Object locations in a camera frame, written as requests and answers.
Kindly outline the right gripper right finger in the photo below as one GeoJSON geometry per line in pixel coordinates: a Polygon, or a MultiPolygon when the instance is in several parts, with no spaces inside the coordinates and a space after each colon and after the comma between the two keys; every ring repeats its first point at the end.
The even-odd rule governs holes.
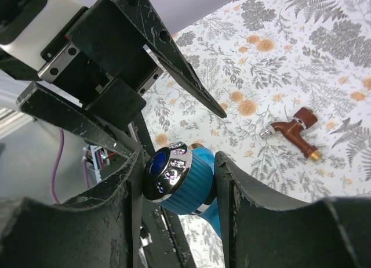
{"type": "Polygon", "coordinates": [[[307,203],[215,155],[226,267],[369,267],[370,197],[307,203]]]}

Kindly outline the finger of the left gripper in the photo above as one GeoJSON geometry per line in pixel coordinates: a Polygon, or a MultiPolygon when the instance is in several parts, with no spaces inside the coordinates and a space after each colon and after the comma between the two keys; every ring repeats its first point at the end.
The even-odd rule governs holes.
{"type": "Polygon", "coordinates": [[[150,0],[110,0],[145,39],[146,45],[174,80],[220,118],[227,114],[202,85],[150,0]]]}

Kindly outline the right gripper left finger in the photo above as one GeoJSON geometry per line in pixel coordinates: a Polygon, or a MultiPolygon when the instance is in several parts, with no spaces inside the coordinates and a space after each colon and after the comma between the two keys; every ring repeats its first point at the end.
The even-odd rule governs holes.
{"type": "Polygon", "coordinates": [[[1,266],[137,267],[143,168],[144,154],[136,151],[62,204],[1,199],[1,266]]]}

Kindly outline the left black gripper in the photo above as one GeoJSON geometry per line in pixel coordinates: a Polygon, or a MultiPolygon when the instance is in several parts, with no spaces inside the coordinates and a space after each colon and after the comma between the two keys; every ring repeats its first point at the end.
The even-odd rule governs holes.
{"type": "MultiPolygon", "coordinates": [[[[1,0],[1,70],[35,81],[17,100],[22,112],[112,150],[124,163],[142,151],[145,163],[138,143],[109,133],[93,116],[105,125],[128,125],[162,74],[111,0],[90,7],[79,0],[1,0]],[[84,110],[38,81],[67,92],[84,110]]],[[[141,205],[140,234],[152,238],[146,246],[149,267],[194,267],[178,218],[144,199],[141,205]]]]}

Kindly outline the blue plastic water faucet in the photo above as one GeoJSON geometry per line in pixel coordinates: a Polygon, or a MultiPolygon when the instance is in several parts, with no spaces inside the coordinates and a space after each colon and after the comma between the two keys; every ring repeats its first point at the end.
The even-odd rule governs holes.
{"type": "Polygon", "coordinates": [[[144,197],[175,214],[200,216],[221,237],[214,160],[198,143],[159,149],[144,168],[144,197]]]}

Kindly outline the brown plastic water faucet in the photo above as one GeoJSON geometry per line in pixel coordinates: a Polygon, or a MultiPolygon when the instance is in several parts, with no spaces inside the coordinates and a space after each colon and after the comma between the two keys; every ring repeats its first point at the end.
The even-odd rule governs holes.
{"type": "Polygon", "coordinates": [[[318,119],[312,110],[302,107],[293,115],[290,121],[270,123],[260,132],[259,135],[262,139],[267,139],[279,132],[286,140],[296,146],[307,159],[319,161],[321,159],[319,149],[310,145],[301,136],[302,131],[310,129],[317,123],[317,121],[318,119]]]}

